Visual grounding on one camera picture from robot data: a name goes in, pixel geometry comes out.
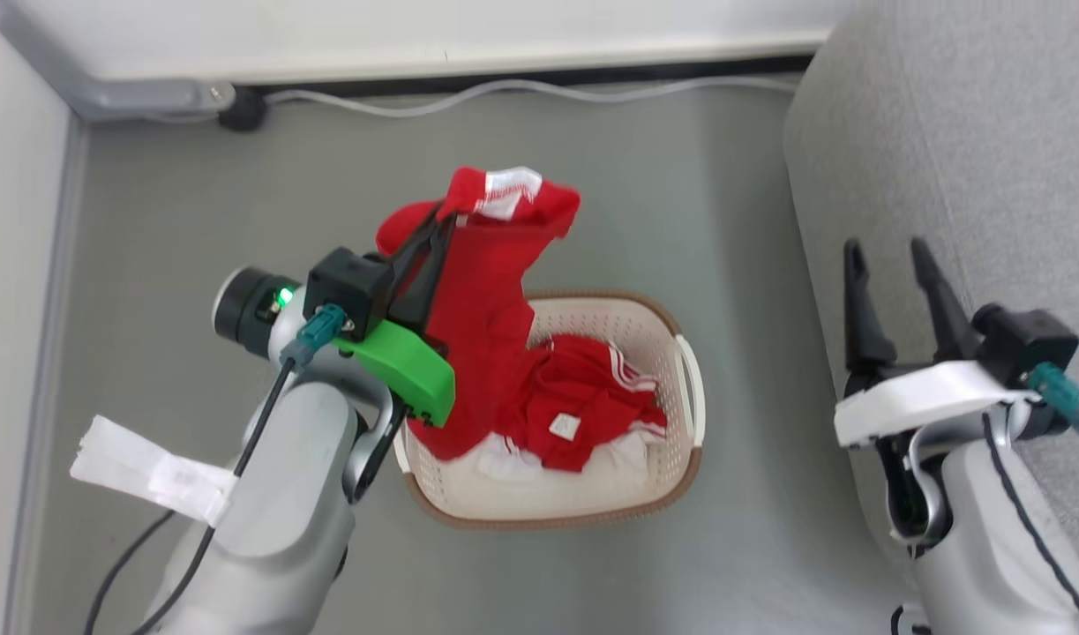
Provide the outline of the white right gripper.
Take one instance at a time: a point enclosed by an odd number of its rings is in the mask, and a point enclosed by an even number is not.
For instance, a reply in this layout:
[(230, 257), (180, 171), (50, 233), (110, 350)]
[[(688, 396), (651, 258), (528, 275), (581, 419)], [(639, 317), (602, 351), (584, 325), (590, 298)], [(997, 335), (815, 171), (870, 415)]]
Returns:
[[(974, 359), (980, 342), (929, 244), (910, 241), (911, 264), (932, 321), (937, 364), (880, 382), (839, 401), (834, 430), (841, 447), (861, 446), (879, 437), (921, 429), (935, 422), (982, 413), (998, 403), (1040, 401), (1028, 389), (1011, 389)], [(870, 273), (861, 244), (844, 245), (845, 365), (850, 374), (865, 374), (897, 361), (894, 342), (883, 332), (868, 284)]]

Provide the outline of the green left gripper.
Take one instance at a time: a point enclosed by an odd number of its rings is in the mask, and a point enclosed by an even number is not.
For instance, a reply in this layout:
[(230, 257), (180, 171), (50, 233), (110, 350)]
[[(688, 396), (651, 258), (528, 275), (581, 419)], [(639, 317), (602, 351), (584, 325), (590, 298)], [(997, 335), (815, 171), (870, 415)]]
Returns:
[(431, 210), (393, 256), (390, 320), (378, 323), (361, 341), (334, 339), (338, 351), (349, 353), (370, 374), (401, 398), (416, 419), (442, 429), (457, 398), (452, 365), (416, 333), (426, 332), (431, 306), (441, 280), (457, 216)]

